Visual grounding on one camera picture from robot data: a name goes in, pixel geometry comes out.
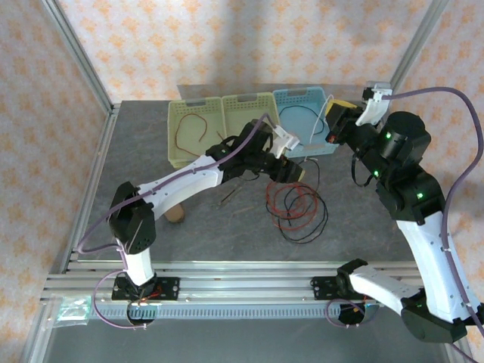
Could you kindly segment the aluminium rail beam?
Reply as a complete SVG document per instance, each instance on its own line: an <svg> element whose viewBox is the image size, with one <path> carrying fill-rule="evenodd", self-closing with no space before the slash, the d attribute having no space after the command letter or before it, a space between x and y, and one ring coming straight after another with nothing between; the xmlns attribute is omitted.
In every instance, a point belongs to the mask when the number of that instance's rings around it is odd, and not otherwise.
<svg viewBox="0 0 484 363"><path fill-rule="evenodd" d="M155 262L160 277L177 277L181 303L303 303L313 301L313 277L334 276L341 262ZM63 274L50 274L43 300L88 296L107 299L119 261L72 261Z"/></svg>

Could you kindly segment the aluminium table side rail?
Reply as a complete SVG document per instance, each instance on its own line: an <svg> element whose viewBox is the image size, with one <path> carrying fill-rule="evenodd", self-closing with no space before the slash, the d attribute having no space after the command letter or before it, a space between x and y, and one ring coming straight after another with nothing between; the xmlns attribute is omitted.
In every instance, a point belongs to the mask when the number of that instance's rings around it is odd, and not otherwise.
<svg viewBox="0 0 484 363"><path fill-rule="evenodd" d="M85 233L85 230L87 229L88 218L92 210L92 204L94 202L96 190L98 188L98 183L101 177L102 169L104 167L104 161L116 125L116 119L118 117L120 106L121 104L114 104L113 108L108 113L103 128L101 130L101 134L95 148L94 159L89 170L88 181L85 186L84 194L82 196L81 203L76 213L73 227L67 241L67 246L60 263L61 274L67 271L67 267L70 263L70 257L76 250L78 242L80 242L82 236Z"/></svg>

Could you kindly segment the brown wooden block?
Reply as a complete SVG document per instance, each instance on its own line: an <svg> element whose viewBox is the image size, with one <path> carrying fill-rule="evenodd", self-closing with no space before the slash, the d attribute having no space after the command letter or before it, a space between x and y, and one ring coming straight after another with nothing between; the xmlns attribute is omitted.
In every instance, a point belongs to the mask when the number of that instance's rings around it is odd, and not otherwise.
<svg viewBox="0 0 484 363"><path fill-rule="evenodd" d="M168 209L165 213L164 216L166 220L170 223L181 223L185 219L185 211L183 209L183 206L178 203Z"/></svg>

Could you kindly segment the light blue plastic basket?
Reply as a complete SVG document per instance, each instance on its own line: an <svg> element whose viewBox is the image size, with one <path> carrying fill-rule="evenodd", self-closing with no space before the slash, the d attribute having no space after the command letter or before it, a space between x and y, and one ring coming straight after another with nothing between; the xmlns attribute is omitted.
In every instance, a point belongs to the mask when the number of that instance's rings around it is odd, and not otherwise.
<svg viewBox="0 0 484 363"><path fill-rule="evenodd" d="M325 140L327 97L320 86L273 91L282 128L295 135L299 144L286 152L290 158L333 154L337 144Z"/></svg>

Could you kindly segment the yellow-green plastic basket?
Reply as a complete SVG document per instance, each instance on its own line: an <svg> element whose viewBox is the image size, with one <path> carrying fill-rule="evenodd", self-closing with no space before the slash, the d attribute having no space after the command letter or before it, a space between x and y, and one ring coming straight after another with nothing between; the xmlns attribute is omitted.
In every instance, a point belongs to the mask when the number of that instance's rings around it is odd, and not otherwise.
<svg viewBox="0 0 484 363"><path fill-rule="evenodd" d="M244 126L267 113L275 125L280 124L275 97L271 92L222 97L225 115L226 138L238 136Z"/></svg>
<svg viewBox="0 0 484 363"><path fill-rule="evenodd" d="M180 169L226 138L220 97L169 102L167 118L168 161Z"/></svg>

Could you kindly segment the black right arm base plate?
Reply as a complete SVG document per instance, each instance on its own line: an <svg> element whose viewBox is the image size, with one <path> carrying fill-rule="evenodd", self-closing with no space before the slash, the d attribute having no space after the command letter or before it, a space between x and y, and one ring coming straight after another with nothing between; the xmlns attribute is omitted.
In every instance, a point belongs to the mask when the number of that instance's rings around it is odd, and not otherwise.
<svg viewBox="0 0 484 363"><path fill-rule="evenodd" d="M356 293L350 290L342 280L337 277L317 276L310 281L314 298L316 300L332 300L332 299L346 299L346 300L362 300L373 301L370 296Z"/></svg>

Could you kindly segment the clear bag with green parts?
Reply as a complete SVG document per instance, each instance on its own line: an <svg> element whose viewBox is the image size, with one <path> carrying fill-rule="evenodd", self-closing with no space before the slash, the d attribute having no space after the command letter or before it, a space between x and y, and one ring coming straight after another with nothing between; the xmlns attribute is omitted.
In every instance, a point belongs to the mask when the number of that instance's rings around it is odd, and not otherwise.
<svg viewBox="0 0 484 363"><path fill-rule="evenodd" d="M53 328L87 325L91 307L92 298L90 296L63 297L60 300Z"/></svg>

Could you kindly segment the small thin metal pin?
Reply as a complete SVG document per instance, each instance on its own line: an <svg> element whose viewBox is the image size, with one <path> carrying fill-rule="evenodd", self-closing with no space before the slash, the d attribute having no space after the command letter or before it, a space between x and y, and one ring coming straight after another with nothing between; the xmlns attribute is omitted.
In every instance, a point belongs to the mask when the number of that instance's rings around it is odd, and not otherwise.
<svg viewBox="0 0 484 363"><path fill-rule="evenodd" d="M224 196L217 204L216 208L222 208L223 206L227 205L231 200L241 191L242 187L236 187L231 192L229 192L226 196Z"/></svg>

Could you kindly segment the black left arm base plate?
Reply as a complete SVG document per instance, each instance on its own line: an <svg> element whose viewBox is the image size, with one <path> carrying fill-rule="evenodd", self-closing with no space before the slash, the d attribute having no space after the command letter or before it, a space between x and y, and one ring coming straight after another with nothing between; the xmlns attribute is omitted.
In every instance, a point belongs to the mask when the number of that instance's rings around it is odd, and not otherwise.
<svg viewBox="0 0 484 363"><path fill-rule="evenodd" d="M151 301L176 301L178 299L180 279L174 277L153 276L148 282L138 286L128 277L116 277L111 299L127 300L131 303Z"/></svg>

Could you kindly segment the aluminium frame post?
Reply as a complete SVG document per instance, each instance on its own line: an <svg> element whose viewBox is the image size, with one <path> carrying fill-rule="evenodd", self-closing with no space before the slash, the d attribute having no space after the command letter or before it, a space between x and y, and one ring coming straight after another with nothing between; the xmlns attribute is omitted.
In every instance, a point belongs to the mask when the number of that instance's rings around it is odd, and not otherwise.
<svg viewBox="0 0 484 363"><path fill-rule="evenodd" d="M113 102L107 93L95 67L90 61L80 38L68 19L59 0L40 0L45 10L56 26L67 50L71 53L80 73L84 76L89 88L92 90L97 102L107 113L113 110Z"/></svg>
<svg viewBox="0 0 484 363"><path fill-rule="evenodd" d="M393 91L397 91L402 86L405 77L430 37L448 3L449 0L432 0L430 2L416 33L413 35L402 59L399 61L399 64L391 77L390 84Z"/></svg>

